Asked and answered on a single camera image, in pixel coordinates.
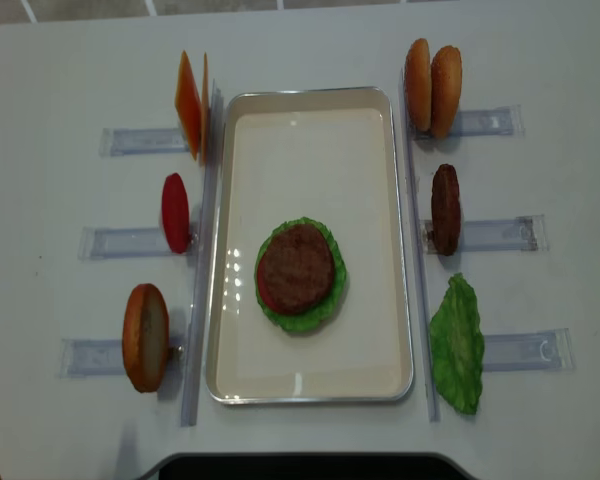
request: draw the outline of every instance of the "metal tray rim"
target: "metal tray rim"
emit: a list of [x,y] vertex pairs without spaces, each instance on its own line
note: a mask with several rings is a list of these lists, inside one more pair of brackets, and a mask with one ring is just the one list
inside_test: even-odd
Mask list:
[[308,403],[313,403],[313,404],[320,404],[320,403],[342,403],[342,404],[349,404],[349,403],[388,403],[388,402],[395,402],[397,400],[400,400],[401,398],[403,398],[410,390],[411,387],[413,386],[413,379],[414,379],[414,375],[415,375],[415,366],[413,363],[413,341],[411,338],[411,316],[410,316],[410,311],[409,311],[409,295],[408,295],[408,290],[407,290],[407,275],[406,275],[406,256],[405,256],[405,251],[404,251],[404,247],[405,247],[405,242],[404,242],[404,228],[403,228],[403,215],[402,215],[402,198],[400,195],[400,179],[398,176],[398,158],[397,158],[397,149],[396,149],[396,134],[395,134],[395,122],[394,122],[394,118],[393,118],[393,106],[391,104],[391,100],[389,98],[389,96],[387,95],[387,93],[379,88],[379,87],[375,87],[375,86],[366,86],[366,87],[346,87],[346,88],[328,88],[328,89],[314,89],[314,90],[280,90],[280,91],[273,91],[273,92],[251,92],[251,93],[241,93],[236,95],[235,97],[233,97],[231,99],[231,101],[227,104],[226,110],[225,110],[225,115],[224,115],[224,125],[223,125],[223,142],[222,142],[222,155],[220,156],[220,158],[222,158],[222,163],[224,164],[225,161],[225,157],[227,155],[227,152],[224,150],[224,139],[226,137],[226,120],[228,117],[228,112],[231,111],[231,107],[233,106],[234,102],[236,102],[237,100],[243,98],[243,97],[259,97],[259,96],[272,96],[272,95],[297,95],[297,94],[305,94],[305,93],[318,93],[318,92],[337,92],[337,91],[346,91],[346,90],[375,90],[377,92],[380,92],[386,99],[387,102],[389,104],[389,117],[390,117],[390,124],[391,124],[391,137],[393,139],[392,142],[392,148],[393,148],[393,170],[394,170],[394,182],[395,182],[395,192],[396,192],[396,198],[395,201],[397,203],[396,207],[397,207],[397,213],[398,213],[398,231],[400,234],[400,269],[401,269],[401,276],[402,276],[402,287],[403,287],[403,293],[404,293],[404,302],[405,302],[405,322],[406,322],[406,333],[407,333],[407,343],[409,346],[409,356],[410,356],[410,360],[411,360],[411,371],[410,371],[410,375],[409,378],[405,384],[405,387],[398,392],[395,395],[391,395],[388,397],[365,397],[365,396],[360,396],[360,397],[240,397],[238,399],[235,398],[222,398],[218,395],[216,395],[213,391],[213,389],[211,388],[211,386],[209,385],[209,380],[207,377],[207,362],[208,362],[208,354],[209,354],[209,337],[210,337],[210,324],[211,324],[211,307],[212,307],[212,302],[213,302],[213,279],[215,278],[216,275],[216,268],[217,268],[217,253],[218,253],[218,249],[217,249],[217,245],[218,245],[218,230],[219,230],[219,222],[220,222],[220,213],[221,213],[221,198],[222,198],[222,188],[223,188],[223,184],[224,184],[224,180],[223,180],[223,169],[222,169],[222,165],[220,166],[220,170],[221,170],[221,174],[220,174],[220,181],[219,181],[219,188],[216,192],[216,208],[215,208],[215,215],[214,215],[214,229],[213,229],[213,257],[211,259],[211,269],[210,269],[210,285],[209,285],[209,295],[208,295],[208,305],[207,305],[207,312],[206,312],[206,319],[205,319],[205,351],[204,351],[204,365],[202,367],[202,370],[204,372],[204,376],[205,376],[205,385],[207,387],[207,391],[209,392],[209,395],[211,395],[211,398],[213,398],[216,402],[223,404],[223,405],[275,405],[275,404],[308,404]]

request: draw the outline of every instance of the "tomato slice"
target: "tomato slice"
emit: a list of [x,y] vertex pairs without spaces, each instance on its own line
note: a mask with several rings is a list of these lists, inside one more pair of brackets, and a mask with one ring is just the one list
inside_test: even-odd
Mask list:
[[171,251],[184,253],[191,243],[189,201],[182,178],[177,173],[169,175],[162,188],[162,226]]
[[260,294],[260,298],[262,299],[264,304],[274,312],[279,313],[280,315],[287,315],[280,307],[276,305],[276,303],[273,301],[273,298],[271,298],[271,295],[269,295],[269,291],[267,290],[267,284],[264,281],[264,272],[262,270],[262,258],[260,259],[260,263],[258,263],[256,277],[256,281],[258,284],[258,293]]
[[175,105],[180,123],[187,137],[191,155],[196,158],[200,151],[202,105],[200,104],[196,80],[193,77],[193,70],[191,70],[191,63],[189,63],[189,57],[184,51],[180,57]]

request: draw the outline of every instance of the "patty on tray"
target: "patty on tray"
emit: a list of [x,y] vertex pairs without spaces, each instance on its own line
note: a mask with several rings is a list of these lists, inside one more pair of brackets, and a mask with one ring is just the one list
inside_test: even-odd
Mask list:
[[441,255],[453,255],[460,238],[461,212],[458,177],[451,165],[440,165],[433,177],[431,216],[436,250]]
[[296,315],[320,303],[333,285],[329,245],[311,224],[294,225],[275,235],[258,265],[269,308]]

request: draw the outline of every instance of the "lettuce on tray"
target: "lettuce on tray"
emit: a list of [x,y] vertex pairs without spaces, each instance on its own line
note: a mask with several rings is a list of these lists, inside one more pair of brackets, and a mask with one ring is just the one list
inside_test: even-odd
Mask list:
[[[267,251],[267,248],[271,243],[271,239],[278,233],[283,232],[284,230],[299,224],[311,224],[318,230],[320,230],[320,233],[322,233],[325,240],[327,241],[329,250],[331,250],[331,255],[333,256],[333,263],[335,266],[335,275],[329,295],[320,303],[299,315],[283,315],[271,310],[262,300],[257,286],[258,265],[260,264],[262,256]],[[283,330],[287,332],[301,333],[308,332],[320,326],[320,324],[324,320],[329,318],[331,315],[333,315],[335,310],[338,308],[338,304],[340,303],[340,297],[342,297],[344,287],[347,283],[347,268],[344,265],[344,260],[342,260],[342,255],[340,254],[340,248],[338,247],[338,243],[336,242],[335,238],[333,238],[333,234],[331,233],[331,231],[320,222],[312,220],[308,217],[302,217],[298,220],[292,220],[290,222],[283,223],[273,232],[271,232],[269,238],[267,238],[264,241],[264,243],[260,247],[260,250],[258,251],[256,266],[254,269],[254,279],[256,284],[256,297],[258,299],[260,307],[262,307],[262,311],[267,316],[267,318],[276,325],[279,325]]]

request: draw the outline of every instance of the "black object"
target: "black object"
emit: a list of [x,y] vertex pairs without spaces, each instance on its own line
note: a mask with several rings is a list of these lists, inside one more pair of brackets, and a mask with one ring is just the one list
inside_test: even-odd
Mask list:
[[182,456],[160,470],[160,480],[468,480],[434,455],[218,455]]

